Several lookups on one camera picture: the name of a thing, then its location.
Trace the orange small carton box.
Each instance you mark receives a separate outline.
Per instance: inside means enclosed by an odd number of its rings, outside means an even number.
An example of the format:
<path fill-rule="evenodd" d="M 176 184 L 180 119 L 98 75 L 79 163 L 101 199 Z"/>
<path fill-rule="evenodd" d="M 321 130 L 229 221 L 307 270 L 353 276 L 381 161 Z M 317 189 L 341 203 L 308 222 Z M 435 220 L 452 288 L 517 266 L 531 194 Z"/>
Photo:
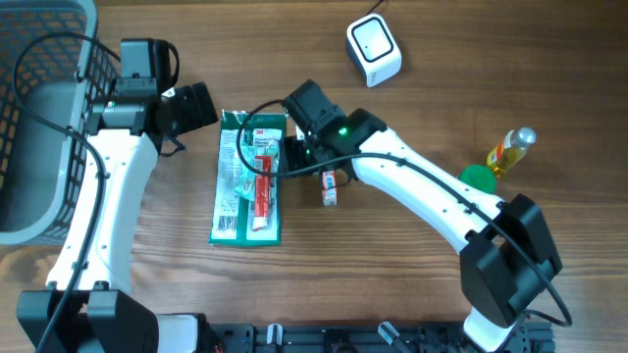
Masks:
<path fill-rule="evenodd" d="M 322 173 L 322 200 L 325 206 L 335 206 L 338 203 L 336 175 L 333 171 Z"/>

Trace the red stick sachet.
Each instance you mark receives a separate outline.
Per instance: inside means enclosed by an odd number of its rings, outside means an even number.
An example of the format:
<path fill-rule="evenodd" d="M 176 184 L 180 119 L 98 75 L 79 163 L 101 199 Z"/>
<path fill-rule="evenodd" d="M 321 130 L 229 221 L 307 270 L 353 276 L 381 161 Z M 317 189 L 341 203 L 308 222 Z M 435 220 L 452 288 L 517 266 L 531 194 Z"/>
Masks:
<path fill-rule="evenodd" d="M 272 158 L 267 155 L 254 157 L 254 168 L 269 173 L 272 167 Z M 255 176 L 254 216 L 252 229 L 258 231 L 268 224 L 270 206 L 271 182 L 268 176 Z"/>

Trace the mint green wipes packet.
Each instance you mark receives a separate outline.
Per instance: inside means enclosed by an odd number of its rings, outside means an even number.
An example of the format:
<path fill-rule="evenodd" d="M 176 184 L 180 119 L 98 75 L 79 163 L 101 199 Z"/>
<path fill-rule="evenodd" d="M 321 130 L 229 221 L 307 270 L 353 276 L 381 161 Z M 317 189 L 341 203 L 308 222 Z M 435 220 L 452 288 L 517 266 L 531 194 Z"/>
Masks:
<path fill-rule="evenodd" d="M 241 147 L 241 151 L 245 161 L 254 167 L 256 170 L 262 170 L 262 168 L 255 164 L 255 157 L 270 157 L 271 165 L 270 171 L 275 173 L 279 167 L 279 144 L 277 141 L 271 141 L 266 146 L 250 146 L 244 145 Z M 248 201 L 255 199 L 255 178 L 257 174 L 252 172 L 246 167 L 242 168 L 242 174 L 238 178 L 233 191 L 239 197 L 242 197 Z"/>

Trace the green 3M gloves package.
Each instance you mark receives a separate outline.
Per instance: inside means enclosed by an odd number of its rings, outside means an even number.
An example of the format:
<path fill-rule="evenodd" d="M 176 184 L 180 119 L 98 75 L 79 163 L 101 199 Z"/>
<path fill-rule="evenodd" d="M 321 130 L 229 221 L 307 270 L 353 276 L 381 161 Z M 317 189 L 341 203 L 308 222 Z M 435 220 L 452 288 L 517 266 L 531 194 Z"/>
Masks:
<path fill-rule="evenodd" d="M 269 219 L 266 227 L 254 231 L 254 200 L 236 195 L 233 188 L 242 174 L 242 168 L 252 167 L 242 154 L 241 147 L 266 146 L 271 141 L 279 144 L 279 167 L 282 152 L 280 143 L 286 132 L 287 117 L 283 114 L 255 115 L 239 131 L 247 114 L 243 111 L 224 111 L 221 121 L 218 172 L 215 205 L 209 242 L 237 247 L 273 246 L 281 243 L 281 211 L 279 210 L 278 180 L 270 178 Z"/>

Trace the green lid jar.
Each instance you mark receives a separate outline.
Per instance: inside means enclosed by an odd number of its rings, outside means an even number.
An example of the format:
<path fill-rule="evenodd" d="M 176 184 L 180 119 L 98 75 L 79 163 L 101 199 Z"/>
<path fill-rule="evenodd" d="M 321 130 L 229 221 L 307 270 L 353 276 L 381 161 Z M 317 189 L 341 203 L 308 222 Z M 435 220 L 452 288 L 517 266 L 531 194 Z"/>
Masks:
<path fill-rule="evenodd" d="M 486 193 L 494 193 L 497 189 L 497 179 L 486 166 L 470 165 L 457 178 L 467 185 Z"/>

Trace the yellow oil bottle silver cap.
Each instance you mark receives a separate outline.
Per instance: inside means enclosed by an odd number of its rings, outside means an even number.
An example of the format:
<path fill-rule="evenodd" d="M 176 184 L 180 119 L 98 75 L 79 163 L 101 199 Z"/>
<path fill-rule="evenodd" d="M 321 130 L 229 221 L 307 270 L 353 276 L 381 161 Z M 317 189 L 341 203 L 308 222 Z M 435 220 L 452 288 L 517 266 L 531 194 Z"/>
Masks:
<path fill-rule="evenodd" d="M 488 154 L 486 166 L 495 177 L 502 177 L 516 165 L 536 143 L 537 135 L 530 127 L 510 130 L 503 140 Z"/>

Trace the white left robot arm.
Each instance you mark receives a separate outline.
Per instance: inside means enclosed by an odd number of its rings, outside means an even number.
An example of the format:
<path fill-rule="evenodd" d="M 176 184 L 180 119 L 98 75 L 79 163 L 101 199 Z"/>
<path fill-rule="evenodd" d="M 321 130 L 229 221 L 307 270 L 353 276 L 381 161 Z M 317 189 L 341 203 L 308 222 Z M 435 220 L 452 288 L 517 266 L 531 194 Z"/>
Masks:
<path fill-rule="evenodd" d="M 131 297 L 131 246 L 141 199 L 164 141 L 218 121 L 205 83 L 165 95 L 128 80 L 97 99 L 86 170 L 64 248 L 17 317 L 38 352 L 210 352 L 202 314 L 156 314 Z"/>

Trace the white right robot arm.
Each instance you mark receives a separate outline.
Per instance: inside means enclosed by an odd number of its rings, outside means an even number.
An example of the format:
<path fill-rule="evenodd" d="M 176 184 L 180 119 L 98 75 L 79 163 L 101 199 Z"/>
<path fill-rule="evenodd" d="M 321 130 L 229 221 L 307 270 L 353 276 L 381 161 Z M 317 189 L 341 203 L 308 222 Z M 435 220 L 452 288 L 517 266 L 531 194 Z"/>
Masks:
<path fill-rule="evenodd" d="M 562 263 L 541 208 L 519 194 L 509 202 L 474 188 L 414 152 L 364 109 L 306 113 L 289 108 L 316 169 L 343 169 L 394 198 L 435 229 L 459 257 L 472 310 L 462 329 L 496 352 Z"/>

